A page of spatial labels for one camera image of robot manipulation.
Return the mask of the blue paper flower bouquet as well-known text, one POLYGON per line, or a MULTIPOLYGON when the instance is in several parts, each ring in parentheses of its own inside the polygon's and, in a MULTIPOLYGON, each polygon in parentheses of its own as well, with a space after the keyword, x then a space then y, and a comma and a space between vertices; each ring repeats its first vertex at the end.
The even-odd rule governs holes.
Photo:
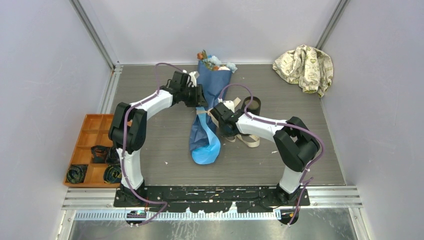
POLYGON ((224 87, 230 84, 233 73, 238 69, 234 63, 222 63, 215 55, 202 50, 197 54, 198 65, 196 82, 202 85, 206 107, 196 108, 196 117, 191 125, 189 151, 198 165, 215 162, 221 150, 221 142, 216 134, 217 125, 207 111, 215 107, 219 97, 224 97, 224 87))

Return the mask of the beige ribbon bow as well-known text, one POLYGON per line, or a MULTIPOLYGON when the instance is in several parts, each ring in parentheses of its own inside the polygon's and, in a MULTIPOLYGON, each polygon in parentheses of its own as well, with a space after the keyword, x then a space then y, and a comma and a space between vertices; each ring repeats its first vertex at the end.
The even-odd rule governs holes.
MULTIPOLYGON (((248 103, 248 105, 246 105, 246 107, 244 108, 244 111, 239 109, 243 112, 243 115, 241 117, 245 117, 247 120, 249 119, 249 117, 247 116, 247 113, 249 113, 249 112, 247 112, 247 108, 248 108, 249 104, 252 102, 252 100, 253 100, 253 97, 250 97, 250 102, 248 103)), ((234 100, 235 107, 237 107, 237 105, 240 102, 241 102, 241 100, 239 98, 236 98, 234 100)), ((218 103, 215 107, 225 107, 225 106, 224 106, 223 103, 218 103)), ((205 110, 204 108, 201 107, 201 108, 196 110, 196 114, 199 115, 199 116, 201 116, 201 115, 209 116, 212 123, 216 127, 218 127, 218 121, 210 113, 211 110, 212 110, 212 108, 210 108, 209 110, 205 110)), ((239 139, 242 142, 244 142, 250 148, 256 148, 260 145, 260 137, 259 136, 254 135, 254 134, 248 134, 247 132, 243 132, 241 130, 240 130, 240 132, 221 132, 221 135, 223 137, 227 138, 228 141, 230 141, 230 142, 234 142, 235 139, 239 139)))

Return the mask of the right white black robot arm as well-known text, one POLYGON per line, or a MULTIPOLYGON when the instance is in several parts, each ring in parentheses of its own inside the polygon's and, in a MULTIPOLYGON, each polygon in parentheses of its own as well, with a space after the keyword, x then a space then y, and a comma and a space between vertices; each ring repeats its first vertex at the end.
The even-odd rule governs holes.
POLYGON ((276 186, 277 198, 281 204, 291 205, 300 194, 306 170, 324 153, 322 140, 295 116, 289 120, 271 119, 242 109, 233 111, 223 103, 212 108, 210 115, 225 137, 254 135, 275 143, 285 165, 276 186))

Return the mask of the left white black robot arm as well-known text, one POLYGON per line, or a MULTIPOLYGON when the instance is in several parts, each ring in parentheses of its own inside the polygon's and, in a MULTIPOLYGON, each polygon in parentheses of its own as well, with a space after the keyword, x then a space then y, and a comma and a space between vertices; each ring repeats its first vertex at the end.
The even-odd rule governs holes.
POLYGON ((117 105, 108 137, 119 156, 122 179, 120 189, 133 206, 146 200, 141 171, 141 149, 147 137, 148 120, 162 110, 180 102, 187 107, 207 107, 197 71, 175 71, 172 78, 150 96, 133 103, 117 105))

